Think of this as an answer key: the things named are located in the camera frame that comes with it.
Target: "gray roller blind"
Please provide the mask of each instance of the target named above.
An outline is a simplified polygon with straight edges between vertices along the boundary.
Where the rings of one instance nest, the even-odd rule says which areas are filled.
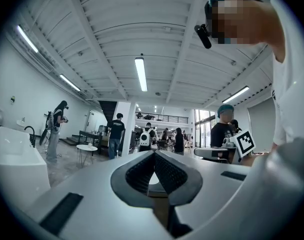
[[[256,149],[254,152],[269,152],[273,143],[276,124],[276,110],[272,98],[248,109],[252,136]]]

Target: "balcony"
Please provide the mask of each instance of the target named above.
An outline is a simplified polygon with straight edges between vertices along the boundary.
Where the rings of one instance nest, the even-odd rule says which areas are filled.
[[[170,125],[187,125],[188,119],[188,117],[183,116],[135,112],[135,120],[139,121],[157,121],[155,123],[163,122]]]

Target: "person wearing blue cap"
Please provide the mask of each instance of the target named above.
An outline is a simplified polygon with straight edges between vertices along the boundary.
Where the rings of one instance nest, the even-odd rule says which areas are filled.
[[[220,121],[211,130],[211,148],[222,147],[223,140],[235,135],[232,126],[229,124],[234,117],[234,107],[229,104],[223,104],[217,110],[217,117]],[[227,159],[232,163],[234,152],[212,152],[213,157]]]
[[[273,51],[275,131],[272,149],[304,138],[304,29],[283,0],[208,0],[205,28],[211,42],[268,44]]]

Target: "white t-shirt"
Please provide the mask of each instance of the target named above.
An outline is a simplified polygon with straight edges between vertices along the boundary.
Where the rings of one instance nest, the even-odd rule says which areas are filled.
[[[282,24],[285,59],[273,56],[272,97],[275,104],[277,145],[304,138],[304,30],[291,9],[282,0],[271,0]]]

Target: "rectangular light fixture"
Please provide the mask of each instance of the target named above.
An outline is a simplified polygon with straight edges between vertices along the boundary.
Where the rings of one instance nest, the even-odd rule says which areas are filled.
[[[64,75],[60,74],[60,78],[62,78],[64,81],[66,81],[70,86],[72,86],[78,92],[81,91],[78,87],[76,87],[73,83],[71,83],[70,80],[68,80]]]
[[[228,102],[232,101],[234,98],[236,98],[236,97],[240,96],[241,94],[245,93],[248,89],[250,89],[248,86],[243,87],[241,90],[239,90],[235,94],[233,94],[230,97],[228,97],[227,99],[223,100],[222,103],[228,103]]]
[[[146,70],[144,67],[144,59],[143,58],[135,58],[135,66],[138,75],[138,79],[140,81],[142,92],[148,91],[147,79],[146,79]]]
[[[17,25],[17,30],[21,34],[21,36],[24,38],[24,40],[31,46],[31,48],[37,53],[38,49],[36,46],[31,42],[31,40],[28,38],[27,34],[24,32],[24,30],[20,27],[20,25]]]

